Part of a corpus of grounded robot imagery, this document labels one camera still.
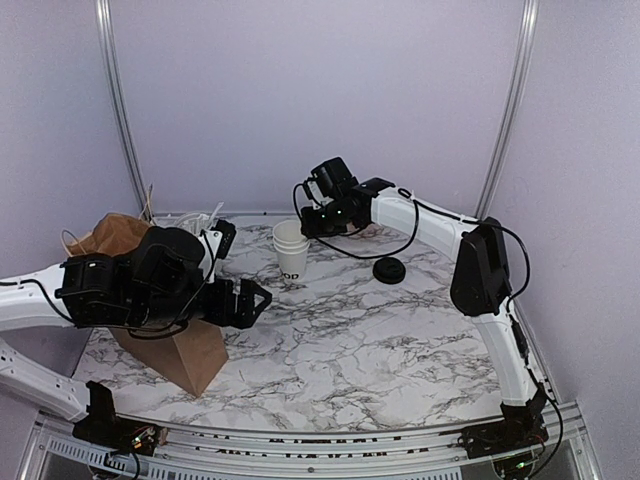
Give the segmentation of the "white paper cups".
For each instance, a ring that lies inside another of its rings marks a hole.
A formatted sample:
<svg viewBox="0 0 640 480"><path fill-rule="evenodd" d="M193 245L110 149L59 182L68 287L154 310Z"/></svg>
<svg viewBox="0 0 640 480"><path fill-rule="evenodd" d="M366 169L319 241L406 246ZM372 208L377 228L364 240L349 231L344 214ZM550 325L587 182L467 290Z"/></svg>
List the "white paper cups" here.
<svg viewBox="0 0 640 480"><path fill-rule="evenodd" d="M272 230L279 268L287 280L300 281L306 273L309 239L301 232L301 222L287 219Z"/></svg>

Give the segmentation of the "brown paper bag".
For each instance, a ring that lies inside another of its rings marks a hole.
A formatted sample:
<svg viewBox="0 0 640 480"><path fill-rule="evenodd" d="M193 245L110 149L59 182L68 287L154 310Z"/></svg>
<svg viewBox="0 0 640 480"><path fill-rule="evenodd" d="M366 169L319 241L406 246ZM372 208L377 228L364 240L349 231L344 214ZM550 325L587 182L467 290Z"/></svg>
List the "brown paper bag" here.
<svg viewBox="0 0 640 480"><path fill-rule="evenodd" d="M156 225L152 190L148 189L145 196L145 205L136 217L109 213L81 238L64 229L61 242L66 254L116 256L133 252ZM112 328L110 332L136 359L198 398L227 362L228 354L219 327L205 323L191 306L182 309L188 301L185 297L175 308L163 306L157 319L139 329Z"/></svg>

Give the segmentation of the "black coffee cup lid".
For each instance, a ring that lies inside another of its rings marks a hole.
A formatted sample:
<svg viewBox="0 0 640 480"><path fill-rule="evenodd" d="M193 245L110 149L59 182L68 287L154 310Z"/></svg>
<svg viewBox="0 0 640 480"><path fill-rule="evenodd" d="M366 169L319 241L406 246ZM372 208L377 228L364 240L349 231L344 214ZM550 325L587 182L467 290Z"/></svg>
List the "black coffee cup lid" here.
<svg viewBox="0 0 640 480"><path fill-rule="evenodd" d="M387 285L401 283L406 277L405 265L394 257L383 257L373 264L373 276L376 280Z"/></svg>

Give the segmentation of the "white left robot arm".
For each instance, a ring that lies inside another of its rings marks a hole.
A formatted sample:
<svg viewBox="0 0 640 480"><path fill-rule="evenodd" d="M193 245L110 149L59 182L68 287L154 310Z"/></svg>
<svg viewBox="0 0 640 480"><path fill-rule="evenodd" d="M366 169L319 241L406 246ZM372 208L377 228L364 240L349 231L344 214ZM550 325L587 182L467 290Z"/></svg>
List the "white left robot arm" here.
<svg viewBox="0 0 640 480"><path fill-rule="evenodd" d="M228 356L224 327L252 327L272 301L253 280L215 276L236 230L151 227L120 255L89 253L1 283L1 329L106 328L145 366L199 396Z"/></svg>

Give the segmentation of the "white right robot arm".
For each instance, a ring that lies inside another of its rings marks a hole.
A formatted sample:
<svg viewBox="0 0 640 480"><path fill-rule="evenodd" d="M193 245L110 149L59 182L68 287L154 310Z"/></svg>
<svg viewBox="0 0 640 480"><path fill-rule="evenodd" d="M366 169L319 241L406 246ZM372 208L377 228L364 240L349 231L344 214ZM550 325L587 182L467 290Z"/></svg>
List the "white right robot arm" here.
<svg viewBox="0 0 640 480"><path fill-rule="evenodd" d="M495 438L515 448L534 431L534 419L547 401L544 385L530 364L527 338L513 309L517 291L510 283L505 246L509 230L497 220L443 210L410 190L381 178L363 183L311 176L294 186L309 205L295 208L302 233L322 244L373 224L408 235L454 262L450 298L480 332L496 371L501 419Z"/></svg>

